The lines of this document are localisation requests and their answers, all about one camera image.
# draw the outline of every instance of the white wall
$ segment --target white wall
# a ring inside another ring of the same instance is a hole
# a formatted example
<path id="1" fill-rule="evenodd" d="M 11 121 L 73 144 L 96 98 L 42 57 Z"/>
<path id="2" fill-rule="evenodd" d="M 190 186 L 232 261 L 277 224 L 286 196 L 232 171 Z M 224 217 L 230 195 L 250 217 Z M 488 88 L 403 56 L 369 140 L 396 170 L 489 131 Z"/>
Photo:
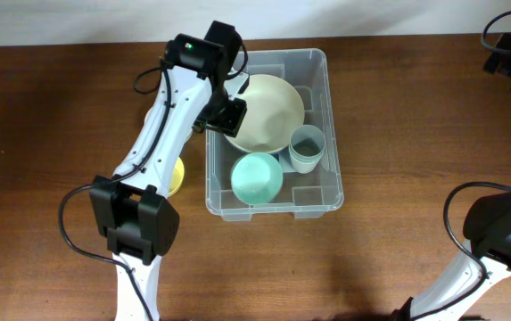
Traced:
<path id="1" fill-rule="evenodd" d="M 211 21 L 245 39 L 481 32 L 511 0 L 0 0 L 0 45 L 203 37 Z M 511 31 L 511 18 L 494 30 Z"/>

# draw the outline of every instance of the stacked cups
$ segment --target stacked cups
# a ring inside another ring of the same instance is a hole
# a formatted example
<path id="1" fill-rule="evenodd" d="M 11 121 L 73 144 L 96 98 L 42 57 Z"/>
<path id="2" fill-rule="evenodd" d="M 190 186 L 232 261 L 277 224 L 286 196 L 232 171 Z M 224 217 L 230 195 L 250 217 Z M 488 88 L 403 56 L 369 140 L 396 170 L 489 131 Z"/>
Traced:
<path id="1" fill-rule="evenodd" d="M 323 132 L 311 125 L 293 131 L 289 154 L 293 168 L 301 174 L 312 171 L 325 153 L 326 139 Z"/>

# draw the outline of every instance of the wire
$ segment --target wire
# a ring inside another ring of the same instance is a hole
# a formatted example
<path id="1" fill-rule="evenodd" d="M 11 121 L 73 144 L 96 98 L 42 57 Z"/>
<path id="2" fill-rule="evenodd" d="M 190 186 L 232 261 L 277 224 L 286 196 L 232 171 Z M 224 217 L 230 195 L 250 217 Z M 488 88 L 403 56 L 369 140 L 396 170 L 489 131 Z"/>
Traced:
<path id="1" fill-rule="evenodd" d="M 481 45 L 483 47 L 485 47 L 487 50 L 491 51 L 492 53 L 504 54 L 504 55 L 511 56 L 511 50 L 494 47 L 492 45 L 487 44 L 487 42 L 485 41 L 485 38 L 487 37 L 487 32 L 489 31 L 490 26 L 492 26 L 493 23 L 497 22 L 498 20 L 500 20 L 504 17 L 507 17 L 508 15 L 511 15 L 511 11 L 501 13 L 497 17 L 493 18 L 493 20 L 489 21 L 489 23 L 487 24 L 487 26 L 485 26 L 485 29 L 483 30 L 483 33 L 481 35 Z"/>
<path id="2" fill-rule="evenodd" d="M 475 284 L 469 291 L 465 292 L 464 294 L 461 294 L 458 298 L 454 299 L 452 302 L 442 306 L 441 308 L 437 308 L 437 309 L 425 312 L 419 316 L 412 317 L 411 321 L 419 320 L 421 318 L 440 313 L 443 310 L 453 307 L 454 305 L 458 304 L 462 300 L 465 300 L 466 298 L 471 296 L 473 293 L 475 293 L 477 290 L 479 290 L 479 288 L 489 278 L 489 272 L 487 271 L 487 267 L 485 267 L 485 264 L 483 264 L 483 262 L 481 262 L 481 260 L 479 258 L 474 256 L 472 252 L 470 252 L 468 249 L 466 249 L 465 246 L 463 246 L 461 244 L 461 242 L 453 234 L 453 231 L 451 230 L 451 225 L 449 224 L 449 205 L 451 204 L 453 197 L 460 191 L 462 191 L 466 188 L 469 188 L 469 187 L 489 187 L 489 188 L 494 188 L 494 189 L 498 189 L 501 191 L 511 192 L 511 186 L 490 183 L 490 182 L 465 183 L 465 184 L 459 185 L 458 187 L 453 189 L 453 191 L 451 191 L 451 193 L 449 193 L 449 196 L 448 196 L 447 200 L 445 201 L 445 205 L 443 205 L 443 224 L 445 225 L 445 229 L 448 232 L 449 238 L 466 256 L 468 256 L 470 259 L 472 259 L 473 261 L 475 261 L 475 263 L 477 263 L 479 265 L 479 267 L 481 268 L 481 278 L 479 279 L 479 282 L 477 282 L 477 284 Z"/>
<path id="3" fill-rule="evenodd" d="M 160 78 L 158 79 L 158 83 L 156 83 L 154 88 L 149 89 L 149 90 L 140 90 L 140 88 L 138 87 L 138 83 L 140 82 L 140 78 L 148 75 L 151 72 L 155 72 L 155 71 L 158 71 L 158 70 L 161 70 L 161 69 L 162 69 L 161 66 L 154 67 L 154 68 L 149 69 L 149 70 L 147 70 L 145 72 L 142 72 L 141 74 L 136 76 L 136 78 L 134 79 L 134 83 L 132 84 L 132 87 L 134 88 L 134 90 L 137 93 L 139 93 L 140 95 L 148 95 L 148 94 L 151 94 L 151 93 L 155 92 L 156 90 L 158 90 L 158 88 L 160 88 L 160 80 L 161 80 Z"/>
<path id="4" fill-rule="evenodd" d="M 61 232 L 61 236 L 62 236 L 63 240 L 65 240 L 67 245 L 69 245 L 69 247 L 72 250 L 74 250 L 76 253 L 78 253 L 78 254 L 81 254 L 81 255 L 86 256 L 86 257 L 91 258 L 91 259 L 98 259 L 100 261 L 103 261 L 103 262 L 106 262 L 106 263 L 111 263 L 111 264 L 117 265 L 117 266 L 119 266 L 121 268 L 124 268 L 124 270 L 126 271 L 126 273 L 128 275 L 128 278 L 130 279 L 130 283 L 132 284 L 132 287 L 134 288 L 136 296 L 140 300 L 140 303 L 142 304 L 142 306 L 143 306 L 143 308 L 144 308 L 144 310 L 146 312 L 146 315 L 148 316 L 148 319 L 150 319 L 151 321 L 153 321 L 152 313 L 150 312 L 150 309 L 148 308 L 148 305 L 146 304 L 146 301 L 144 300 L 144 297 L 142 296 L 142 293 L 138 289 L 138 284 L 136 283 L 136 280 L 135 280 L 134 275 L 132 273 L 133 272 L 132 269 L 127 264 L 125 264 L 125 263 L 123 263 L 123 262 L 121 262 L 119 260 L 106 258 L 104 256 L 101 256 L 101 255 L 98 255 L 98 254 L 94 254 L 94 253 L 91 253 L 89 251 L 84 251 L 84 250 L 80 249 L 79 247 L 77 247 L 70 240 L 69 236 L 67 235 L 67 232 L 65 231 L 65 226 L 63 224 L 63 214 L 64 214 L 64 211 L 65 211 L 65 206 L 67 205 L 67 202 L 73 196 L 75 196 L 76 194 L 88 191 L 90 189 L 102 187 L 102 186 L 105 186 L 105 185 L 110 185 L 110 184 L 118 183 L 118 182 L 120 182 L 120 181 L 122 181 L 122 180 L 124 180 L 126 178 L 132 177 L 138 171 L 140 171 L 140 170 L 142 170 L 144 168 L 144 165 L 146 164 L 146 162 L 152 156 L 152 153 L 153 153 L 154 149 L 156 148 L 156 145 L 160 141 L 160 137 L 161 137 L 161 134 L 162 134 L 162 132 L 164 130 L 164 127 L 166 126 L 166 122 L 168 120 L 168 115 L 169 115 L 169 110 L 170 110 L 170 105 L 171 105 L 171 101 L 172 101 L 172 97 L 171 97 L 172 89 L 171 89 L 171 85 L 169 83 L 168 70 L 167 70 L 166 65 L 165 65 L 163 60 L 161 60 L 161 62 L 160 62 L 160 67 L 156 67 L 155 70 L 162 70 L 162 73 L 164 74 L 164 78 L 166 79 L 166 92 L 167 92 L 167 94 L 166 94 L 166 103 L 165 103 L 164 114 L 163 114 L 163 117 L 162 117 L 162 120 L 161 120 L 161 123 L 160 123 L 160 127 L 158 128 L 158 131 L 156 132 L 156 136 L 154 137 L 154 139 L 152 141 L 152 145 L 150 146 L 150 149 L 148 150 L 146 155 L 142 158 L 140 163 L 138 165 L 135 164 L 134 168 L 132 170 L 130 170 L 127 174 L 124 174 L 124 175 L 122 175 L 120 177 L 116 177 L 113 180 L 105 182 L 105 183 L 102 183 L 102 184 L 83 185 L 81 187 L 77 187 L 77 188 L 71 190 L 70 192 L 68 192 L 62 198 L 61 203 L 59 204 L 59 231 Z M 143 76 L 146 72 L 149 72 L 149 70 L 145 71 L 143 74 L 139 75 L 139 77 Z"/>
<path id="5" fill-rule="evenodd" d="M 241 65 L 241 68 L 233 75 L 227 75 L 227 80 L 231 80 L 237 76 L 239 76 L 245 67 L 247 66 L 247 61 L 249 60 L 249 57 L 247 56 L 247 47 L 245 47 L 245 44 L 243 43 L 243 40 L 241 41 L 241 47 L 243 49 L 243 64 Z"/>

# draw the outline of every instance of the small cup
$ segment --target small cup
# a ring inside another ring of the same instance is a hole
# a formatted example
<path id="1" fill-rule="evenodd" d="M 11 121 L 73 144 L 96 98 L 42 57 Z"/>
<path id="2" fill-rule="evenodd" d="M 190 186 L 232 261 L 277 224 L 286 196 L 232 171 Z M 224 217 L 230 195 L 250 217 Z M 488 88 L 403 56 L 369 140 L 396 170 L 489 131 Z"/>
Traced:
<path id="1" fill-rule="evenodd" d="M 301 174 L 311 172 L 325 153 L 325 134 L 315 126 L 302 125 L 291 134 L 289 155 L 293 168 Z"/>
<path id="2" fill-rule="evenodd" d="M 272 201 L 283 186 L 283 169 L 275 157 L 254 152 L 240 158 L 231 169 L 235 196 L 249 205 Z"/>

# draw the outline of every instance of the brown wooden surface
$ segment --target brown wooden surface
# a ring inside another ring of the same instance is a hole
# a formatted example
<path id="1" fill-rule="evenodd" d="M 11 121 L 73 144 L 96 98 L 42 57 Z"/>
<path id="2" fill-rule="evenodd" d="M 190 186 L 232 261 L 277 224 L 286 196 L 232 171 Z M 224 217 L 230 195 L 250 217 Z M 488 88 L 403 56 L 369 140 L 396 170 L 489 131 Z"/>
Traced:
<path id="1" fill-rule="evenodd" d="M 317 47 L 328 58 L 346 201 L 320 219 L 259 214 L 227 223 L 205 208 L 204 136 L 185 146 L 170 199 L 176 242 L 161 265 L 163 318 L 311 320 L 389 313 L 452 260 L 441 208 L 470 180 L 511 185 L 511 79 L 482 72 L 476 35 L 250 41 L 250 50 Z M 154 95 L 132 89 L 163 44 L 0 48 L 0 319 L 112 320 L 114 268 L 70 251 L 57 205 L 110 175 Z M 460 235 L 472 202 L 452 207 Z M 109 255 L 90 202 L 65 224 Z M 511 320 L 511 278 L 471 310 Z"/>

